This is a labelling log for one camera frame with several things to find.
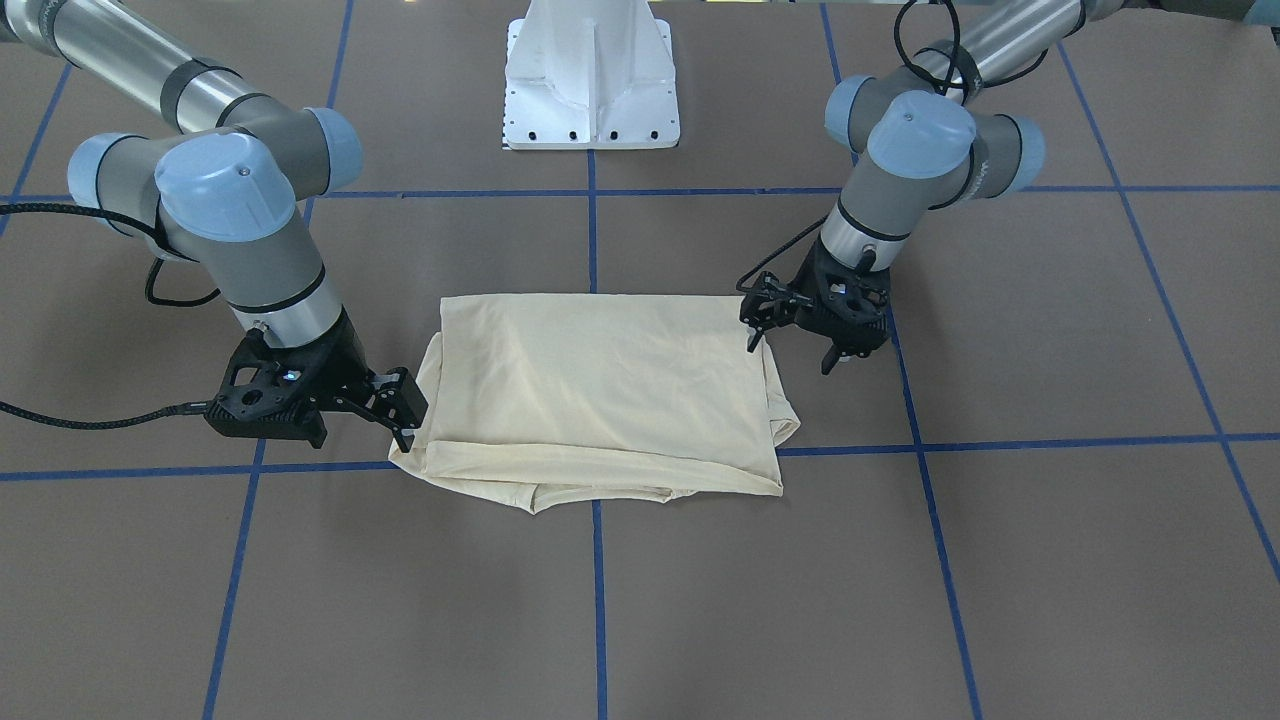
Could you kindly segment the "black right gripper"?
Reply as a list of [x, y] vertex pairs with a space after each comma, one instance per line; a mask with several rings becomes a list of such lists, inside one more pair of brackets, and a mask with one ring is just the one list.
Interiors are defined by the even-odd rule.
[[315, 341], [274, 348], [251, 329], [230, 356], [223, 384], [204, 413], [219, 434], [305, 441], [321, 448], [324, 416], [348, 413], [388, 429], [410, 454], [429, 402], [404, 366], [375, 373], [348, 313]]

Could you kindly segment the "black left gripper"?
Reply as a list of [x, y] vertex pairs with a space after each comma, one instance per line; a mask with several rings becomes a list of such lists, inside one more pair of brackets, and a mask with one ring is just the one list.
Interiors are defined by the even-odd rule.
[[750, 327], [746, 351], [754, 354], [767, 331], [795, 324], [829, 340], [820, 360], [820, 374], [829, 375], [842, 359], [867, 357], [882, 347], [890, 338], [890, 272], [874, 272], [877, 259], [867, 246], [846, 266], [815, 242], [787, 283], [763, 265], [742, 275], [739, 319]]

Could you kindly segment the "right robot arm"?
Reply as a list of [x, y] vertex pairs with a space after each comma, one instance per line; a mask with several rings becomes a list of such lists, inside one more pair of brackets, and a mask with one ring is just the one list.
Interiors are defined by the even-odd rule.
[[118, 1], [5, 1], [3, 40], [87, 70], [175, 131], [87, 138], [67, 170], [72, 202], [3, 213], [92, 217], [142, 236], [159, 263], [201, 265], [244, 329], [212, 398], [97, 428], [197, 415], [225, 437], [320, 448], [324, 414], [349, 413], [408, 451], [428, 401], [407, 369], [369, 366], [298, 208], [358, 178], [353, 126], [328, 108], [289, 109]]

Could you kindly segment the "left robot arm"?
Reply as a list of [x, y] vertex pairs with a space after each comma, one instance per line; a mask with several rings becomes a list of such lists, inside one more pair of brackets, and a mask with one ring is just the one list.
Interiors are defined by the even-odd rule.
[[826, 337], [820, 369], [865, 357], [890, 338], [891, 268], [933, 210], [1025, 188], [1047, 155], [1041, 128], [1009, 114], [973, 114], [988, 88], [1033, 72], [1059, 41], [1126, 8], [1124, 1], [997, 1], [915, 53], [896, 45], [900, 67], [850, 76], [831, 94], [828, 135], [856, 164], [797, 274], [782, 281], [764, 264], [737, 283], [740, 322], [753, 352], [774, 328]]

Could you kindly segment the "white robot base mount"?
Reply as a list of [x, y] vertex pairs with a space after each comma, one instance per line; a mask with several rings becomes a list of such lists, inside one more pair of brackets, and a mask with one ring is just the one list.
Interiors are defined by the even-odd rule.
[[673, 149], [669, 23], [648, 1], [532, 1], [506, 31], [502, 145], [513, 151]]

